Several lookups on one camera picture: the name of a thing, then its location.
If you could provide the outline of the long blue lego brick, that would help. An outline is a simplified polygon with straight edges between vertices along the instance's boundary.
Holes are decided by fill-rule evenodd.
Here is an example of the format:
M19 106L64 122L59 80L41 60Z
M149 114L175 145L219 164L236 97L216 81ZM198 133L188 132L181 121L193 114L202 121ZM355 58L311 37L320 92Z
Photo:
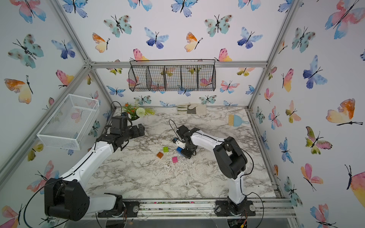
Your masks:
M176 151L180 154L180 155L182 155L182 148L181 147L178 147L177 149L176 149Z

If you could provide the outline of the orange lego brick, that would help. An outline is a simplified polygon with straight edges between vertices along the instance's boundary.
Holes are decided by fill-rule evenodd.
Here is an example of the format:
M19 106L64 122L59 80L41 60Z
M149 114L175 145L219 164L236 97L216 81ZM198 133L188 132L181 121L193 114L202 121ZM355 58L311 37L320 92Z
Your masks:
M162 152L159 152L157 155L156 155L159 159L161 159L163 157L163 153Z

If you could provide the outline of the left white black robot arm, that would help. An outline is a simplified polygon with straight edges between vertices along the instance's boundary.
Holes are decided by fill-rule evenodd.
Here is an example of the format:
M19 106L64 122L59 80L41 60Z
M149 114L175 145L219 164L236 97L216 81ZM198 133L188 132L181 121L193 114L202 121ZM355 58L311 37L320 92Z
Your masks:
M100 165L118 149L123 150L131 139L145 135L145 127L134 125L127 113L114 116L105 133L91 150L59 178L49 179L44 186L45 214L49 217L79 221L96 213L107 218L125 217L127 206L122 195L105 193L88 196L85 188Z

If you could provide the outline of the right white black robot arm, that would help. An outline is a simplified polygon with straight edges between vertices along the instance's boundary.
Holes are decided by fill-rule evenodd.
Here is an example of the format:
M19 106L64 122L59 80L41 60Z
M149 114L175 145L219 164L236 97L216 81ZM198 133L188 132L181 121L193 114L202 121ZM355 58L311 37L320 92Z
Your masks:
M176 130L178 138L173 142L178 146L178 153L191 159L198 147L213 152L218 166L225 177L229 179L228 205L233 214L242 213L248 206L247 197L243 194L242 176L248 162L236 140L208 135L198 128L188 129L182 125Z

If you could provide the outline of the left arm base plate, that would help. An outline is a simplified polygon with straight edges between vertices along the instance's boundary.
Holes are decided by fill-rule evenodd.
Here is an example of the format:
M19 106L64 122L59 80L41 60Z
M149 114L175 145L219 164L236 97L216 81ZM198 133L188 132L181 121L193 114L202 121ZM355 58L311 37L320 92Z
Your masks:
M136 218L140 209L138 201L119 202L112 210L102 211L97 214L98 218Z

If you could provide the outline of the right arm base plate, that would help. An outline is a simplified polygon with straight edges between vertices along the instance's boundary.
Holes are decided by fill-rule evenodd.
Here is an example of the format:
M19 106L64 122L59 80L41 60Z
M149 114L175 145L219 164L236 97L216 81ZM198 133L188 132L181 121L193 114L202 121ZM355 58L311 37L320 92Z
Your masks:
M217 200L215 202L214 213L218 217L228 216L255 216L256 211L253 202L244 199L241 203L235 204L230 199Z

